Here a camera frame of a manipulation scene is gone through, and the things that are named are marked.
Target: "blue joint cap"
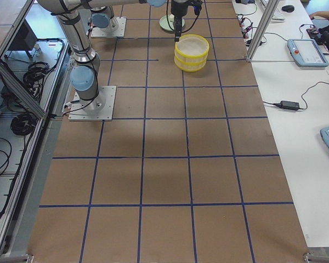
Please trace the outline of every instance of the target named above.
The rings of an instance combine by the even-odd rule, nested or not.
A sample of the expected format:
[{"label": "blue joint cap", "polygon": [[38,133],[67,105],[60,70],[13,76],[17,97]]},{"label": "blue joint cap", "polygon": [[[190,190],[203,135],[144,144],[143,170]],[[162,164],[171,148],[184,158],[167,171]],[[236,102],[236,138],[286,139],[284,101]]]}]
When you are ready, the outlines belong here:
[{"label": "blue joint cap", "polygon": [[148,0],[148,4],[152,7],[160,7],[164,5],[165,2],[166,0]]},{"label": "blue joint cap", "polygon": [[91,68],[86,66],[75,67],[71,72],[71,83],[79,92],[84,92],[91,88],[95,75]]},{"label": "blue joint cap", "polygon": [[92,22],[96,27],[106,28],[110,24],[110,18],[103,13],[96,13],[92,15]]}]

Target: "yellow rim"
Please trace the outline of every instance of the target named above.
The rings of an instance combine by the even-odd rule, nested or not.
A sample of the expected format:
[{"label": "yellow rim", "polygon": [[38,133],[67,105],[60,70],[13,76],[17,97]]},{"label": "yellow rim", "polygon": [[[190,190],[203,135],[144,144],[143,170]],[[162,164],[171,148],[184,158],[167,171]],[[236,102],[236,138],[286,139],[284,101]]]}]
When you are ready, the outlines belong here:
[{"label": "yellow rim", "polygon": [[180,58],[178,58],[176,55],[174,55],[174,57],[182,64],[184,65],[188,65],[188,66],[197,66],[199,64],[202,64],[202,63],[206,63],[206,59],[202,60],[202,61],[199,61],[199,62],[186,62],[186,61],[183,61],[181,60]]},{"label": "yellow rim", "polygon": [[188,35],[181,36],[180,39],[179,39],[179,41],[182,40],[182,39],[188,38],[188,37],[196,37],[196,38],[199,38],[199,39],[203,40],[203,41],[206,43],[206,45],[207,45],[207,50],[206,50],[204,53],[202,53],[201,55],[198,55],[198,56],[185,55],[184,53],[182,53],[182,52],[179,50],[179,48],[177,47],[177,43],[175,43],[175,50],[176,50],[181,56],[183,56],[183,57],[185,57],[185,58],[189,58],[189,59],[198,59],[198,58],[201,58],[201,57],[203,57],[203,56],[205,56],[205,55],[208,54],[208,51],[209,51],[209,43],[208,43],[208,41],[207,41],[204,37],[201,37],[201,36],[199,36],[199,35],[195,35],[195,34],[188,34]]},{"label": "yellow rim", "polygon": [[181,69],[181,70],[183,70],[183,71],[185,71],[185,72],[196,72],[196,71],[199,71],[199,70],[202,69],[202,68],[205,66],[205,64],[206,64],[206,63],[205,63],[205,64],[202,65],[202,67],[196,68],[196,69],[194,69],[194,70],[188,70],[187,68],[183,68],[182,66],[178,65],[177,62],[176,62],[176,60],[174,60],[174,63],[175,63],[175,65],[176,65],[179,69]]}]

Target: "white table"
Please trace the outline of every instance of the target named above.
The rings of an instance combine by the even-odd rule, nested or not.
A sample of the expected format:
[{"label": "white table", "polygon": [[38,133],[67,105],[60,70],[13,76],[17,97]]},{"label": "white table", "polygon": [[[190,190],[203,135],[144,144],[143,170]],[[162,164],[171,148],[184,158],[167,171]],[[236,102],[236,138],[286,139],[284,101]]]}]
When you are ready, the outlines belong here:
[{"label": "white table", "polygon": [[[233,3],[237,13],[254,11],[252,4]],[[287,4],[293,4],[295,11],[283,12],[286,21],[270,24],[266,32],[286,39],[300,38],[299,26],[311,21],[299,0],[280,0],[279,7]],[[257,6],[257,12],[248,16],[254,26],[262,15]],[[308,38],[306,28],[302,29]],[[302,69],[291,59],[285,41],[266,36],[267,44],[258,48],[252,62],[263,100],[297,101],[304,107],[300,96],[318,81],[329,83],[329,67]],[[265,108],[307,245],[329,247],[329,150],[319,134],[321,128],[329,126],[329,85],[319,84],[304,97],[309,105],[304,112]]]}]

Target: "mounting plate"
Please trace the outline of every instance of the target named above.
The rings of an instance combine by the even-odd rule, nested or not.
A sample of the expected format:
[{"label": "mounting plate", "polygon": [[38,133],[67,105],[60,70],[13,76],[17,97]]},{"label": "mounting plate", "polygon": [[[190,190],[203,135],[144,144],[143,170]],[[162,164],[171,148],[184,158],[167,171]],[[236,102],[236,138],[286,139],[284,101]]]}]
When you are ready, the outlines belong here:
[{"label": "mounting plate", "polygon": [[127,18],[124,17],[116,17],[117,21],[118,21],[118,28],[116,31],[113,32],[104,32],[102,31],[100,28],[95,27],[92,30],[92,34],[91,37],[92,38],[115,38],[115,37],[124,37],[124,33],[126,31],[126,21]]},{"label": "mounting plate", "polygon": [[[68,119],[70,121],[111,121],[114,112],[115,97],[116,97],[116,86],[100,86],[100,93],[106,98],[105,106],[99,110],[95,111],[95,114],[90,114],[81,109],[75,112],[69,113]],[[79,100],[79,96],[75,93],[73,100]],[[72,104],[71,111],[81,108],[80,104]]]}]

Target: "plug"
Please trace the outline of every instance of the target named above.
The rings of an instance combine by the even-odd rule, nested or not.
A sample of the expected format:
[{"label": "plug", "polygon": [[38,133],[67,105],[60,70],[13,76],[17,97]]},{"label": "plug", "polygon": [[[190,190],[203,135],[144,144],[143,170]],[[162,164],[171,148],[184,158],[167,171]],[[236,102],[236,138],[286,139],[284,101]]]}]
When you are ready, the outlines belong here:
[{"label": "plug", "polygon": [[282,100],[280,103],[273,103],[274,106],[278,108],[283,108],[285,110],[298,111],[300,110],[300,104],[294,101]]}]

